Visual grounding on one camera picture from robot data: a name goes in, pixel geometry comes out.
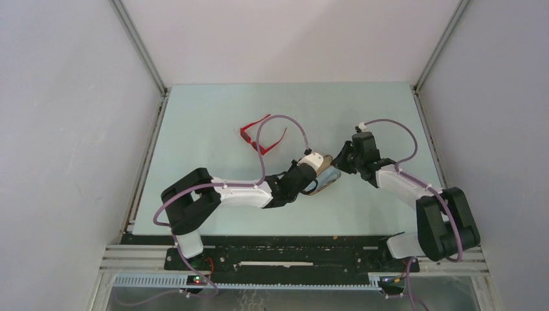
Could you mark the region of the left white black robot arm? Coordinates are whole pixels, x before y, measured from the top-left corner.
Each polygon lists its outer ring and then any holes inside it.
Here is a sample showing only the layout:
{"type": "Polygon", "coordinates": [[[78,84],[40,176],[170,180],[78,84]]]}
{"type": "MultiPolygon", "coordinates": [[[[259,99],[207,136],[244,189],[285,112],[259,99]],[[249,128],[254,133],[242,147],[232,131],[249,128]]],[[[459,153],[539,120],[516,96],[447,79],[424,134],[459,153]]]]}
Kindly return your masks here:
{"type": "Polygon", "coordinates": [[[278,208],[305,194],[316,182],[323,157],[293,161],[290,169],[263,181],[231,181],[211,176],[206,168],[197,168],[161,193],[162,206],[153,222],[170,228],[181,249],[180,262],[189,270],[205,261],[199,227],[220,207],[278,208]]]}

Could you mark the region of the right aluminium frame post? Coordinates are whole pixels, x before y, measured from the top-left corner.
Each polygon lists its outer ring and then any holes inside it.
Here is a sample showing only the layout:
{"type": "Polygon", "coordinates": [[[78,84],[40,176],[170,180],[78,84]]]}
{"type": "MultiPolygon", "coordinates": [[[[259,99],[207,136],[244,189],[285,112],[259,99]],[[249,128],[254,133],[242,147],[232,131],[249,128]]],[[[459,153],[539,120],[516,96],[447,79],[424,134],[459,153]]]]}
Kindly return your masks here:
{"type": "Polygon", "coordinates": [[[459,23],[461,22],[463,16],[465,15],[467,9],[469,8],[470,4],[472,3],[472,0],[460,0],[458,2],[458,5],[456,6],[455,10],[453,11],[450,20],[446,24],[442,35],[440,36],[439,40],[437,41],[435,48],[433,49],[431,55],[429,56],[429,59],[427,60],[427,63],[425,64],[419,78],[417,79],[416,83],[413,85],[412,89],[414,90],[415,94],[419,94],[421,90],[423,89],[425,83],[427,82],[432,70],[434,69],[435,65],[437,64],[437,61],[439,57],[442,55],[442,52],[444,51],[446,45],[448,44],[449,40],[451,39],[451,36],[455,32],[456,28],[458,27],[459,23]]]}

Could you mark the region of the left aluminium frame post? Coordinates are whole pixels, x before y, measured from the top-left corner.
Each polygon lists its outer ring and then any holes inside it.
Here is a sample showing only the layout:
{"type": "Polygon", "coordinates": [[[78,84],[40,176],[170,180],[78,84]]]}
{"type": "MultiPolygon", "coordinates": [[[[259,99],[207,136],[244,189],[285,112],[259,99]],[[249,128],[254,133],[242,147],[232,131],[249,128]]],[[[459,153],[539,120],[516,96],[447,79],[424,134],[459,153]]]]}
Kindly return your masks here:
{"type": "Polygon", "coordinates": [[[160,72],[157,66],[146,48],[146,45],[139,34],[139,31],[130,16],[130,13],[121,0],[109,0],[109,4],[112,6],[114,13],[117,15],[122,28],[126,32],[132,46],[134,47],[138,57],[140,58],[145,70],[153,80],[155,87],[159,91],[161,96],[165,96],[168,92],[168,88],[160,76],[160,72]]]}

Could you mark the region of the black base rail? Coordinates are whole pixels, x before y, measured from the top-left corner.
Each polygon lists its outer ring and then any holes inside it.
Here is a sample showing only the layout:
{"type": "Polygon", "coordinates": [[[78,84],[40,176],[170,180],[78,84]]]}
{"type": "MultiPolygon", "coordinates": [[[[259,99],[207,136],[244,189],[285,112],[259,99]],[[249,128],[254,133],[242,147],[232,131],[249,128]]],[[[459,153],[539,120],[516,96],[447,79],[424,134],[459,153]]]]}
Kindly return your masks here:
{"type": "Polygon", "coordinates": [[[418,258],[391,259],[381,247],[383,236],[204,236],[202,254],[189,260],[179,256],[169,236],[127,235],[109,246],[103,267],[132,272],[195,275],[212,281],[256,284],[366,284],[401,285],[412,276],[464,276],[482,272],[486,265],[479,248],[463,261],[433,262],[418,258]]]}

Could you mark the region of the aluminium frame post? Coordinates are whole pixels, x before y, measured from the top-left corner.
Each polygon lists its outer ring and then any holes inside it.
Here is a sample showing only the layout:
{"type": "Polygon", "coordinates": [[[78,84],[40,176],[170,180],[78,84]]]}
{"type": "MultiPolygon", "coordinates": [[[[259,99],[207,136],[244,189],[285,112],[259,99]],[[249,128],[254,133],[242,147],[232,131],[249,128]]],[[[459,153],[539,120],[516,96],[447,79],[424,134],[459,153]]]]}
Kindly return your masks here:
{"type": "Polygon", "coordinates": [[[132,46],[134,47],[138,57],[140,58],[145,70],[153,80],[155,87],[159,91],[161,96],[165,96],[168,92],[168,88],[160,76],[160,72],[157,66],[146,48],[146,45],[139,34],[139,31],[130,16],[130,13],[121,0],[109,0],[109,4],[112,6],[114,13],[117,15],[122,28],[126,32],[132,46]]]}
{"type": "Polygon", "coordinates": [[[455,10],[453,11],[450,20],[446,24],[442,35],[440,36],[439,40],[437,41],[435,48],[433,49],[431,55],[429,56],[429,59],[427,60],[427,63],[425,64],[419,78],[417,79],[416,83],[413,85],[412,89],[414,90],[415,94],[419,94],[421,90],[423,89],[425,83],[427,82],[432,70],[434,69],[435,65],[437,64],[437,61],[439,57],[442,55],[442,52],[444,51],[446,45],[448,44],[449,40],[451,39],[451,36],[455,32],[456,28],[458,27],[459,23],[461,22],[463,16],[465,15],[467,9],[469,8],[470,4],[472,3],[472,0],[460,0],[458,2],[458,5],[456,6],[455,10]]]}

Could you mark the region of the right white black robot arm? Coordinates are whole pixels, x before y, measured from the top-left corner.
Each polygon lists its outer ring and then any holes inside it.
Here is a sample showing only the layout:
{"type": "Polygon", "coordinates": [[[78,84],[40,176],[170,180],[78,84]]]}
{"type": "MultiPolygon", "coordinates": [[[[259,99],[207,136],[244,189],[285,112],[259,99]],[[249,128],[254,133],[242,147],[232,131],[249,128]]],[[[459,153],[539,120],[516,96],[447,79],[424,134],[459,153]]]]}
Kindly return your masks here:
{"type": "Polygon", "coordinates": [[[354,134],[332,165],[347,174],[359,174],[416,213],[416,232],[382,240],[376,261],[383,270],[392,271],[409,257],[459,261],[464,251],[480,245],[480,233],[464,191],[429,185],[406,173],[396,161],[382,158],[371,132],[354,134]]]}

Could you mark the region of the brown plaid glasses case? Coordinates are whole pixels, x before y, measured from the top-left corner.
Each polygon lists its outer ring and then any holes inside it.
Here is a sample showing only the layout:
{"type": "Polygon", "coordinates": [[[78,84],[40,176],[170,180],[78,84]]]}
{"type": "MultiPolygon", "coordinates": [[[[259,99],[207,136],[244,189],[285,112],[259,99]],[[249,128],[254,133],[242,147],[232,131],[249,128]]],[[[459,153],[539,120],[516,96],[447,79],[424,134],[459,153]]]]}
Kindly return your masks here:
{"type": "Polygon", "coordinates": [[[308,196],[315,195],[335,183],[341,177],[341,171],[331,164],[332,161],[333,157],[331,155],[324,156],[316,179],[302,191],[302,194],[308,196]]]}

